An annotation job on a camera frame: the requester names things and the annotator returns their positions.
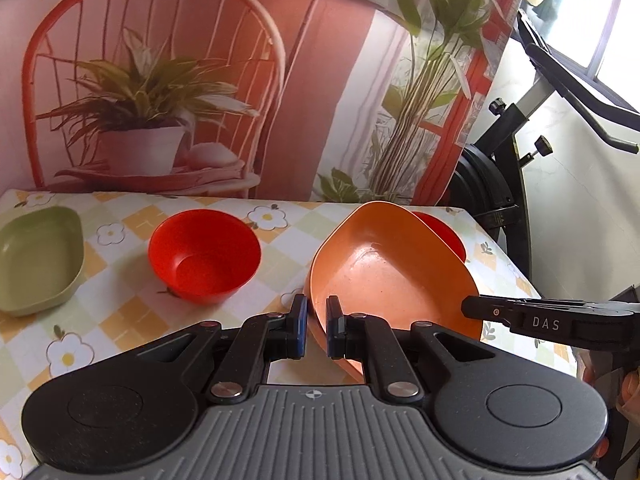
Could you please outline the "large red bowl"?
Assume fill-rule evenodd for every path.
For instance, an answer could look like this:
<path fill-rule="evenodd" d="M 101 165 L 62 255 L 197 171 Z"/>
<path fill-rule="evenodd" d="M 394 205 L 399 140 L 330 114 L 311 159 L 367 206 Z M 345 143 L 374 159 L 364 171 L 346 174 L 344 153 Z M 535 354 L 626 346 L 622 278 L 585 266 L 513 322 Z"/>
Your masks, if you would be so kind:
<path fill-rule="evenodd" d="M 177 297 L 220 304 L 254 278 L 262 246 L 242 220 L 201 208 L 163 221 L 151 235 L 148 256 L 155 275 Z"/>

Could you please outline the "green square plate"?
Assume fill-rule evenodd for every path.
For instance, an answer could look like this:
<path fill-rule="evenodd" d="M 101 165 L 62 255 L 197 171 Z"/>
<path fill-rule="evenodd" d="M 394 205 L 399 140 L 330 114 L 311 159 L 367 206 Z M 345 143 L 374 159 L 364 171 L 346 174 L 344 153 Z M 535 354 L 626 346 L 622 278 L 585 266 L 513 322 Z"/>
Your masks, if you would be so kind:
<path fill-rule="evenodd" d="M 73 297 L 85 262 L 79 214 L 54 206 L 1 228 L 1 311 L 14 318 L 55 308 Z"/>

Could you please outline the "checkered floral tablecloth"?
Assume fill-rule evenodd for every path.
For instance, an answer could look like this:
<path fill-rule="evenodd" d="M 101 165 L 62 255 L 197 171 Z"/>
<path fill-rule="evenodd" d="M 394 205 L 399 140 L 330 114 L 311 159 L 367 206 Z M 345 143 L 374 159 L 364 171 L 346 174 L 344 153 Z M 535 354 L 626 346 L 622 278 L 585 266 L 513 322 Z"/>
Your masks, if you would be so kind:
<path fill-rule="evenodd" d="M 35 467 L 21 430 L 21 411 L 40 385 L 201 320 L 236 327 L 257 313 L 285 310 L 303 290 L 318 247 L 350 213 L 349 206 L 330 203 L 11 190 L 2 195 L 1 218 L 11 221 L 52 206 L 79 214 L 84 273 L 66 304 L 1 320 L 1 474 L 6 479 L 21 479 Z M 219 306 L 197 306 L 172 296 L 150 267 L 154 229 L 194 208 L 232 214 L 254 230 L 262 245 L 257 274 Z"/>

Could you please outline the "small red bowl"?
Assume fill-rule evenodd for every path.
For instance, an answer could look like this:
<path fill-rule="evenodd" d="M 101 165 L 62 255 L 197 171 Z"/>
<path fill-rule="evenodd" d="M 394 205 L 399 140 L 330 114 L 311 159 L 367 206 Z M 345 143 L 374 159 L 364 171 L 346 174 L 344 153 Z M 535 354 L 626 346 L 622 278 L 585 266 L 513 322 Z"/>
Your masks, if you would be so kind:
<path fill-rule="evenodd" d="M 466 261 L 464 244 L 448 224 L 426 212 L 415 211 L 413 214 L 428 226 L 462 262 Z"/>

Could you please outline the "black exercise bike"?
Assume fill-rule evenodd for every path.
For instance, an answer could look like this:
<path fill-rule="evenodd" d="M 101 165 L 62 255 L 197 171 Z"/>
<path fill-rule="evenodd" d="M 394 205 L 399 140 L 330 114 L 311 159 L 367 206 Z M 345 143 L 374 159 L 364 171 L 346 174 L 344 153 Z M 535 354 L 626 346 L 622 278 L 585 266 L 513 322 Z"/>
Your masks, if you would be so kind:
<path fill-rule="evenodd" d="M 529 276 L 532 237 L 523 170 L 535 157 L 550 155 L 552 146 L 544 136 L 538 136 L 535 149 L 520 155 L 516 134 L 556 93 L 606 145 L 635 155 L 639 153 L 637 143 L 614 138 L 597 118 L 637 131 L 639 114 L 606 104 L 587 90 L 553 56 L 546 40 L 522 10 L 516 14 L 515 31 L 536 70 L 534 83 L 518 102 L 508 105 L 497 98 L 489 103 L 488 110 L 496 120 L 475 142 L 465 145 L 439 203 L 465 210 L 491 238 L 503 238 L 506 254 L 525 276 Z"/>

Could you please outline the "printed room backdrop cloth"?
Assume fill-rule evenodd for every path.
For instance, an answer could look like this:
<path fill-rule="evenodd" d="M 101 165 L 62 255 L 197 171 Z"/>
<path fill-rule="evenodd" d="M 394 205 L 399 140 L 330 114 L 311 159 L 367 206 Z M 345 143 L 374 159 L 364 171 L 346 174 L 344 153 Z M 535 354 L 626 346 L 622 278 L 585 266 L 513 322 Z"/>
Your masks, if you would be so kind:
<path fill-rule="evenodd" d="M 1 0 L 1 184 L 440 201 L 522 0 Z"/>

